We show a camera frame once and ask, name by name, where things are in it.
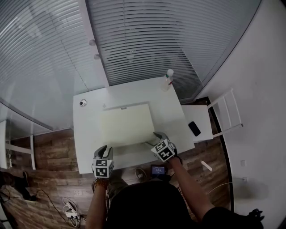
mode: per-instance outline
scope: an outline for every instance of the wooden floor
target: wooden floor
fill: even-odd
[[[12,143],[28,147],[29,139],[16,140]],[[31,184],[28,189],[30,193],[35,194],[37,190],[43,189],[50,196],[63,217],[65,217],[62,212],[63,197],[74,201],[81,214],[87,214],[93,196],[91,184],[94,176],[93,174],[79,174],[78,172],[73,130],[36,136],[34,146],[37,170],[31,169],[29,155],[13,152],[13,168],[2,171],[8,171],[19,177],[22,177],[23,170],[27,171]],[[205,192],[228,182],[227,166],[219,138],[195,144],[194,149],[180,154],[180,157],[184,161],[184,167],[201,184]],[[202,160],[209,164],[213,170],[209,171],[203,168],[201,165]],[[141,167],[148,170],[150,164],[143,164]],[[134,167],[124,169],[122,178],[128,184],[136,183]],[[170,183],[176,187],[178,186],[175,175]],[[7,188],[12,197],[20,197],[13,188]],[[10,199],[4,203],[5,209],[12,215],[18,228],[71,228],[55,211],[43,192],[39,192],[37,197],[37,202]],[[209,197],[215,206],[229,208],[229,185],[215,189],[209,194]]]

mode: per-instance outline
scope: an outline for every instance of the white round object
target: white round object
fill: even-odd
[[[87,101],[85,100],[85,99],[82,99],[81,101],[80,101],[80,106],[81,107],[84,107],[84,106],[86,106],[87,105]]]
[[[168,69],[167,75],[170,77],[170,76],[173,76],[173,74],[174,74],[174,70],[173,69]]]

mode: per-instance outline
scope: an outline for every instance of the electrical cable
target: electrical cable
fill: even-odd
[[[9,193],[9,196],[7,196],[5,193],[1,192],[2,194],[4,194],[5,196],[8,197],[8,200],[3,201],[4,203],[8,202],[10,199],[23,199],[23,197],[11,197],[10,191],[9,191],[6,187],[5,187],[4,189],[6,189],[6,190],[8,191],[8,193]],[[40,192],[40,191],[42,191],[43,193],[45,193],[45,194],[47,195],[47,197],[49,198],[49,201],[50,201],[51,204],[53,205],[54,209],[58,212],[59,216],[60,216],[69,226],[71,226],[71,225],[68,223],[68,221],[66,221],[66,220],[62,217],[61,213],[58,211],[58,209],[55,207],[54,203],[53,203],[52,200],[50,199],[50,196],[49,196],[43,189],[37,190],[35,196],[37,196],[37,195],[38,195],[38,192]]]
[[[65,214],[64,208],[65,208],[65,207],[68,207],[68,206],[67,206],[67,203],[64,202],[64,199],[67,199],[68,202],[73,203],[73,205],[76,207],[76,213],[77,213],[77,217],[78,217],[78,218],[68,218],[67,221],[69,222],[69,220],[71,220],[72,226],[78,228],[78,226],[80,226],[80,220],[81,220],[81,219],[85,220],[85,218],[80,217],[80,214],[78,213],[77,206],[76,206],[75,202],[73,202],[72,200],[70,200],[70,199],[67,198],[67,197],[63,197],[63,204],[64,204],[63,213],[64,213],[64,214]]]
[[[221,185],[215,187],[214,189],[210,190],[210,191],[207,193],[207,195],[209,195],[213,190],[215,190],[215,189],[217,189],[218,187],[221,187],[222,185],[225,185],[225,184],[232,184],[232,182],[224,183],[224,184],[221,184]]]

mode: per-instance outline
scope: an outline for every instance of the white wall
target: white wall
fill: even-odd
[[[231,87],[244,127],[225,135],[225,141],[232,176],[248,177],[246,188],[252,192],[243,196],[235,189],[235,211],[248,214],[259,208],[265,228],[274,229],[286,215],[286,8],[280,0],[262,1],[234,51],[197,98],[213,100]]]

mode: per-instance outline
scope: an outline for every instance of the black phone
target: black phone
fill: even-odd
[[[189,128],[191,129],[191,131],[193,132],[195,136],[198,136],[201,134],[201,131],[199,130],[195,122],[189,123]]]

